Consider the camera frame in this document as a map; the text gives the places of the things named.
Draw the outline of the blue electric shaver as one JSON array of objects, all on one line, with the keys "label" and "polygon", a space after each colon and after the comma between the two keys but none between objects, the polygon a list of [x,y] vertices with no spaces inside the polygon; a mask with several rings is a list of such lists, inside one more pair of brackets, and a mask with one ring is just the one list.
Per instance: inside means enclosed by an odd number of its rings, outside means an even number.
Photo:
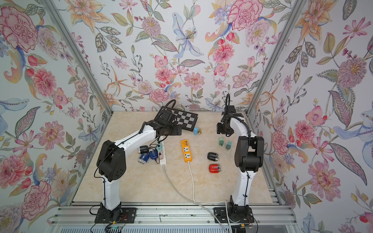
[{"label": "blue electric shaver", "polygon": [[150,155],[148,153],[143,153],[139,158],[139,163],[146,164],[150,159]]}]

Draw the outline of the red electric shaver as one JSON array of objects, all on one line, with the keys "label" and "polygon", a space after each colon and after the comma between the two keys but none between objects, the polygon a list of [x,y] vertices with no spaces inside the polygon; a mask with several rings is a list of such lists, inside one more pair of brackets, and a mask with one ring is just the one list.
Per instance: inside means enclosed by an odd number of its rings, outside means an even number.
[{"label": "red electric shaver", "polygon": [[208,167],[210,173],[219,173],[221,172],[221,168],[219,164],[210,164]]}]

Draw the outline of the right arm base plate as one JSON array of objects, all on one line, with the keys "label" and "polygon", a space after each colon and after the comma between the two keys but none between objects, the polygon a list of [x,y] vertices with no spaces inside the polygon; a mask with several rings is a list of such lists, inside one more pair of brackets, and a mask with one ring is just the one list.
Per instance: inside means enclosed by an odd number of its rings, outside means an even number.
[{"label": "right arm base plate", "polygon": [[225,207],[215,207],[213,213],[218,219],[216,223],[228,223],[228,218],[232,223],[255,223],[252,209],[248,205],[229,207],[228,211]]}]

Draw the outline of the light green USB charger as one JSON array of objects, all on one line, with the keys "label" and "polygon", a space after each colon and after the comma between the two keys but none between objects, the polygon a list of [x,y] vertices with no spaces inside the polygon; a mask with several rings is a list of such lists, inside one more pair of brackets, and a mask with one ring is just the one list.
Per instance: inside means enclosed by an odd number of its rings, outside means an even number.
[{"label": "light green USB charger", "polygon": [[219,137],[219,145],[220,146],[224,145],[224,138],[222,136]]}]

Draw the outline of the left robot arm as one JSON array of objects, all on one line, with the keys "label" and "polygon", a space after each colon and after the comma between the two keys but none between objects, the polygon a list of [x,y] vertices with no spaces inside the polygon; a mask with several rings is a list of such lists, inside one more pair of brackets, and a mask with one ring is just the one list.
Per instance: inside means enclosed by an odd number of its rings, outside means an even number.
[{"label": "left robot arm", "polygon": [[126,172],[126,155],[143,146],[146,142],[157,140],[162,136],[178,136],[182,126],[176,122],[172,107],[162,107],[154,119],[145,121],[141,128],[131,135],[112,142],[103,143],[97,161],[96,172],[103,180],[104,197],[95,220],[106,220],[114,224],[121,219],[121,200],[119,196],[119,179]]}]

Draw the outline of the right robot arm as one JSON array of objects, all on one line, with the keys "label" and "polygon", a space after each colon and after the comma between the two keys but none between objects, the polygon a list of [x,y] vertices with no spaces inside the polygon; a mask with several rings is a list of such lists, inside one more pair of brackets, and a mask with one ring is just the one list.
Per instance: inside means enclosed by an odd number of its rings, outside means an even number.
[{"label": "right robot arm", "polygon": [[248,124],[233,105],[227,105],[222,119],[217,124],[217,133],[230,137],[237,136],[234,154],[235,166],[238,168],[236,187],[228,203],[228,217],[234,222],[254,223],[253,212],[249,207],[249,193],[253,179],[264,162],[264,139],[252,136]]}]

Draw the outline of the teal USB charger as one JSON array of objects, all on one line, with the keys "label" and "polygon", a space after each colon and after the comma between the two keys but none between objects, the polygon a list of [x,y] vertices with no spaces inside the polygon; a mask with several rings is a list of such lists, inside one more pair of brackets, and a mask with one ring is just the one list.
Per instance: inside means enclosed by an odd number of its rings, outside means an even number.
[{"label": "teal USB charger", "polygon": [[226,143],[225,148],[226,148],[227,150],[230,150],[231,147],[232,147],[232,141],[228,141],[228,142]]}]

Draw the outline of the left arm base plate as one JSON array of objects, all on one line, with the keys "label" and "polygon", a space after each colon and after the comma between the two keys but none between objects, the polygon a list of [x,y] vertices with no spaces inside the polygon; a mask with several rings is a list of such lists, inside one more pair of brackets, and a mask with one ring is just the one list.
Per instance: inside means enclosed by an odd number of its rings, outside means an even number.
[{"label": "left arm base plate", "polygon": [[124,224],[124,223],[134,223],[136,218],[137,209],[136,208],[116,208],[109,211],[105,208],[100,208],[96,214],[94,223],[99,224]]}]

